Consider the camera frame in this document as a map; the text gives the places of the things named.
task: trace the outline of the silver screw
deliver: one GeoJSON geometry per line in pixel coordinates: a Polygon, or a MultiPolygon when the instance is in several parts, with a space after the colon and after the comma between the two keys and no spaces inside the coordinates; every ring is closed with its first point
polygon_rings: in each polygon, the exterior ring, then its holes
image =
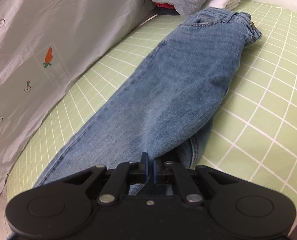
{"type": "Polygon", "coordinates": [[[115,200],[115,197],[111,194],[104,194],[99,196],[99,201],[102,203],[111,203],[115,200]]]}
{"type": "Polygon", "coordinates": [[[189,194],[186,196],[186,200],[191,203],[197,203],[203,200],[202,196],[199,194],[189,194]]]}
{"type": "Polygon", "coordinates": [[[148,200],[148,201],[146,202],[146,204],[147,204],[148,206],[153,206],[153,205],[155,204],[155,202],[154,202],[153,200],[148,200]]]}

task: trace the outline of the dark blue garment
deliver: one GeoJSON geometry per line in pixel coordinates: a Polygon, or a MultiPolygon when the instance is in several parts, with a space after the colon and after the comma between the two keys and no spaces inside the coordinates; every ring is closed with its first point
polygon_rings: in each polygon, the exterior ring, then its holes
{"type": "Polygon", "coordinates": [[[189,17],[56,154],[36,186],[97,164],[138,161],[142,152],[152,160],[175,149],[192,167],[243,48],[260,37],[247,13],[206,8],[189,17]]]}

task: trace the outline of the orange carrot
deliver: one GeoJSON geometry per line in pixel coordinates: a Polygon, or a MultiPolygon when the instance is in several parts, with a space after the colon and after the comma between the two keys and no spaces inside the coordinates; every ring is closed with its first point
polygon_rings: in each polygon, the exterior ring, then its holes
{"type": "Polygon", "coordinates": [[[52,59],[53,59],[52,48],[49,48],[44,59],[44,63],[43,63],[44,68],[47,68],[48,66],[52,66],[51,64],[52,59]]]}

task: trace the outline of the red cloth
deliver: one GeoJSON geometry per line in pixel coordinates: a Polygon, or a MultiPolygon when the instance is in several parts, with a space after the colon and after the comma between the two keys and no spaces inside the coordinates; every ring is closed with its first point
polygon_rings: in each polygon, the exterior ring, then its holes
{"type": "Polygon", "coordinates": [[[155,3],[158,7],[167,8],[167,9],[175,9],[174,5],[168,3],[155,3]]]}

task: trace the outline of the mattress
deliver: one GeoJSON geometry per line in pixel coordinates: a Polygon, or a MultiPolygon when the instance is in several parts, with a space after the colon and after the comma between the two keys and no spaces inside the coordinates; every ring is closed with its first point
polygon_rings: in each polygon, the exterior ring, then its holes
{"type": "Polygon", "coordinates": [[[150,0],[0,0],[0,192],[54,105],[150,0]]]}
{"type": "MultiPolygon", "coordinates": [[[[250,13],[263,38],[243,51],[198,164],[280,191],[297,206],[297,13],[246,0],[235,10],[250,13]]],[[[33,186],[61,147],[182,21],[156,16],[83,74],[15,163],[8,200],[33,186]]]]}

